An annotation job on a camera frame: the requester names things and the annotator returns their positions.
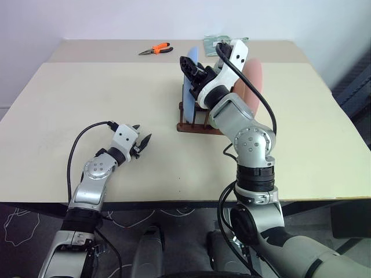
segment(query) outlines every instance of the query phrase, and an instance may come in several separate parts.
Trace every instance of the white table surface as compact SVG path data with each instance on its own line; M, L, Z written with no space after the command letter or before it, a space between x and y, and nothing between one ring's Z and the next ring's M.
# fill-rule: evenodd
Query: white table surface
M370 151L312 66L263 63L263 79L278 122L280 199L370 197ZM102 120L141 124L140 139L152 133L140 159L112 175L107 202L217 200L236 166L221 153L226 137L176 131L182 82L178 63L42 64L0 122L0 202L66 202L72 143ZM257 120L271 124L262 105ZM72 190L112 135L97 127L81 138Z

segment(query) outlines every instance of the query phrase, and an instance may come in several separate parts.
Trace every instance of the table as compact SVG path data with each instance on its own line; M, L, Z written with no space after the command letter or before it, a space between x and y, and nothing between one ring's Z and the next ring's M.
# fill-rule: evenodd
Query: table
M117 169L106 201L210 206L235 178L222 155L224 136L176 131L183 74L179 56L201 41L171 41L164 55L137 53L161 41L65 41L43 63L0 122L0 202L64 203L73 141L102 120L141 124L151 141L138 160ZM371 155L330 90L292 42L248 42L263 63L263 88L278 122L276 185L281 200L371 196ZM257 120L270 125L259 107ZM112 131L97 127L80 140L72 190L82 165L108 147Z

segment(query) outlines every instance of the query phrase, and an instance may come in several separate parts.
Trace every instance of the blue plate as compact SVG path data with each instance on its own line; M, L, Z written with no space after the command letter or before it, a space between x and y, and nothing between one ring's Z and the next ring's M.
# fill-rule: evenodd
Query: blue plate
M189 57L195 64L198 63L198 47L192 47L188 52L187 57ZM183 116L189 123L193 122L193 116L195 113L195 98L190 93L192 88L189 79L184 76L183 82Z

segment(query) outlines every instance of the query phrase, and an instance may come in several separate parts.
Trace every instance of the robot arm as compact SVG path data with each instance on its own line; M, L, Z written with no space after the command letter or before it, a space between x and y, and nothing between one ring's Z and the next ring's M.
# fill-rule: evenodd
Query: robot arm
M237 53L247 55L247 47L241 41L218 47L241 71L243 63L236 57ZM210 124L231 140L238 154L234 186L238 204L230 215L235 236L254 248L280 277L370 277L370 269L315 240L286 233L278 189L274 185L275 160L270 155L275 133L255 121L244 101L230 93L229 81L238 79L235 72L223 65L220 73L228 75L225 77L228 86L223 86L219 75L210 67L195 65L186 57L180 58L180 65L193 85L191 94L201 107L210 109Z
M101 149L83 167L83 178L68 205L61 229L57 231L39 273L39 278L91 277L94 260L94 230L101 223L106 184L116 167L129 162L147 146L151 135L139 146L139 126L114 123L110 148Z

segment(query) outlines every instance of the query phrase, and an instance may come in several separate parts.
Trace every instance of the white wall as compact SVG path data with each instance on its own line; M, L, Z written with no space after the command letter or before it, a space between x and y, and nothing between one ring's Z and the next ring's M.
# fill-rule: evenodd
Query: white wall
M371 0L0 0L0 107L61 38L289 39L334 86L370 44Z

